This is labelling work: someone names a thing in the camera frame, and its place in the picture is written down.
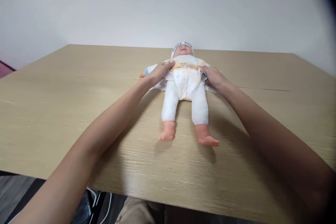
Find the white knit hat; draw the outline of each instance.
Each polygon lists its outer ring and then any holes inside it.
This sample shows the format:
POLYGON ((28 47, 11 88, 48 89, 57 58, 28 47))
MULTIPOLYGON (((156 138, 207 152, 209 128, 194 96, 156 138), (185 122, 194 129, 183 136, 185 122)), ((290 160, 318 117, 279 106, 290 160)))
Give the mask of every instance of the white knit hat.
POLYGON ((189 46, 192 50, 192 55, 194 55, 194 49, 193 49, 193 46, 191 44, 189 44, 188 42, 180 42, 174 47, 173 51, 171 52, 171 57, 170 58, 173 58, 176 48, 181 46, 181 45, 189 46))

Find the pink object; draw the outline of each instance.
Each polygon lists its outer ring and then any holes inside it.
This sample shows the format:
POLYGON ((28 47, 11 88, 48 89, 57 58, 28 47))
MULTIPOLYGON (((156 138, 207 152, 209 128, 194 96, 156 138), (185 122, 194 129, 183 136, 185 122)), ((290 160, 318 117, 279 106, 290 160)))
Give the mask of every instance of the pink object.
POLYGON ((7 66, 5 66, 0 62, 0 79, 12 72, 14 72, 12 69, 8 68, 7 66))

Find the tabletop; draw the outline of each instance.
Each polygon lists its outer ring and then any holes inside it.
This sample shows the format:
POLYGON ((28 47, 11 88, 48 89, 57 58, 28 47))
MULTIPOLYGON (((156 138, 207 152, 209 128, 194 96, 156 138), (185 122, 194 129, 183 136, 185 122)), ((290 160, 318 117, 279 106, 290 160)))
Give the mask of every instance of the tabletop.
MULTIPOLYGON (((0 79, 0 170, 47 179, 80 134, 171 49, 68 45, 0 79)), ((195 50, 335 167, 335 78, 294 54, 195 50)), ((207 92, 199 145, 191 102, 172 142, 161 131, 164 92, 149 91, 102 157, 90 187, 267 223, 297 218, 295 195, 260 158, 228 103, 207 92)))

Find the floor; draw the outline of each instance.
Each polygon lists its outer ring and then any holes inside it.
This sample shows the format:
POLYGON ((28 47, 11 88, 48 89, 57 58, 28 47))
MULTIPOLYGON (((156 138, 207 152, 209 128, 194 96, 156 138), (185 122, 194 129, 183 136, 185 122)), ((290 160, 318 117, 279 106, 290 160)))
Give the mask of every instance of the floor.
POLYGON ((0 224, 5 223, 34 180, 23 175, 0 176, 0 224))

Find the baby doll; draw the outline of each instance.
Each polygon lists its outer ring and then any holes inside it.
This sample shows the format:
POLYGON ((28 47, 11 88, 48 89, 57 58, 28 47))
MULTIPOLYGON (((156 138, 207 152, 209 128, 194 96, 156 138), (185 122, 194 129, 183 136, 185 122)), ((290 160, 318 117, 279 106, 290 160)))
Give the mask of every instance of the baby doll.
MULTIPOLYGON (((191 117, 195 124, 197 140, 200 144, 218 146, 219 141, 209 136, 209 108, 205 90, 211 90, 204 84, 205 74, 199 68, 208 66, 203 60, 195 58, 193 47, 187 42, 178 43, 172 53, 171 60, 175 65, 166 73, 164 79, 151 89, 166 90, 162 107, 161 118, 163 131, 159 140, 171 141, 175 134, 175 114, 179 100, 189 100, 191 104, 191 117)), ((145 77, 156 65, 148 67, 139 77, 145 77)))

